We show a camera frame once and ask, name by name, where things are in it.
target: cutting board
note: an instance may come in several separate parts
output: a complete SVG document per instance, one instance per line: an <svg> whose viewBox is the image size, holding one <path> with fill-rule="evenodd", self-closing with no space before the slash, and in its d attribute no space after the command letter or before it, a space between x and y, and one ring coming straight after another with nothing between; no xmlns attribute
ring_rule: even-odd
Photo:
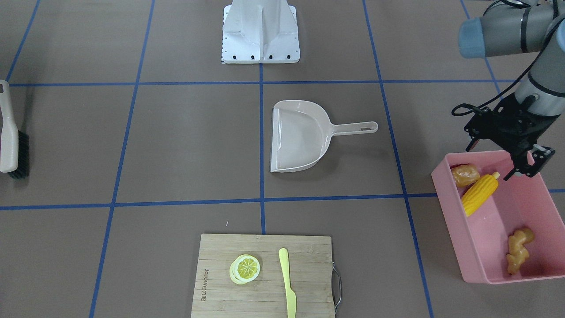
<svg viewBox="0 0 565 318"><path fill-rule="evenodd" d="M192 318L286 318L282 247L289 253L296 317L335 318L331 237L240 234L202 234ZM236 285L229 267L241 254L255 256L261 270L254 281Z"/></svg>

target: toy ginger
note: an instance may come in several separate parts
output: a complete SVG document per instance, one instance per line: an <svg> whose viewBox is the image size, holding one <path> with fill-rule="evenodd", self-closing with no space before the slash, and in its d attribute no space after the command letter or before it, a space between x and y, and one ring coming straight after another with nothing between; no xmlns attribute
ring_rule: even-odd
<svg viewBox="0 0 565 318"><path fill-rule="evenodd" d="M463 188L475 183L481 177L475 165L460 165L451 168L451 174L458 188Z"/></svg>
<svg viewBox="0 0 565 318"><path fill-rule="evenodd" d="M534 235L532 230L524 228L514 231L514 235L508 237L508 252L506 261L508 261L508 273L511 275L520 271L520 266L529 258L529 252L524 247L533 241Z"/></svg>

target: ginger root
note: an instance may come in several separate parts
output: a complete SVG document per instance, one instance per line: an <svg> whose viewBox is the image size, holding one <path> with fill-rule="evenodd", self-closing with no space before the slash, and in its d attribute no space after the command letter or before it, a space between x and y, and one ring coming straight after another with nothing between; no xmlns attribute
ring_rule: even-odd
<svg viewBox="0 0 565 318"><path fill-rule="evenodd" d="M514 235L508 237L508 252L506 261L508 261L508 273L511 275L520 271L520 266L529 258L529 252L524 247L533 241L534 235L532 230L524 228L514 231Z"/></svg>

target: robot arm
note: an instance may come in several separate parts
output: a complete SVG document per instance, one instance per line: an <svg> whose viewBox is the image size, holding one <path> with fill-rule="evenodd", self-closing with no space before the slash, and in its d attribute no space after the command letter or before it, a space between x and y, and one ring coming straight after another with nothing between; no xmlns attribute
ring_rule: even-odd
<svg viewBox="0 0 565 318"><path fill-rule="evenodd" d="M499 96L480 105L461 104L451 112L455 116L474 113L465 125L471 137L466 151L480 139L490 139L509 152L515 173L536 175L555 153L537 145L537 139L565 111L565 3L536 6L537 1L495 1L482 18L461 26L459 49L466 58L540 51L534 62ZM508 92L520 79L515 93L501 100L494 109L488 104ZM534 163L527 153L533 150Z"/></svg>

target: plastic knife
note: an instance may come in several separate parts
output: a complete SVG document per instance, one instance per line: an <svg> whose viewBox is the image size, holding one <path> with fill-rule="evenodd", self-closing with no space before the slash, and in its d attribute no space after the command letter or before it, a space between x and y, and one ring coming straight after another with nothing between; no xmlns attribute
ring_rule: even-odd
<svg viewBox="0 0 565 318"><path fill-rule="evenodd" d="M284 289L286 292L286 312L288 318L296 317L296 294L290 288L290 268L288 264L288 250L279 250L279 260L281 262L282 278L284 279Z"/></svg>

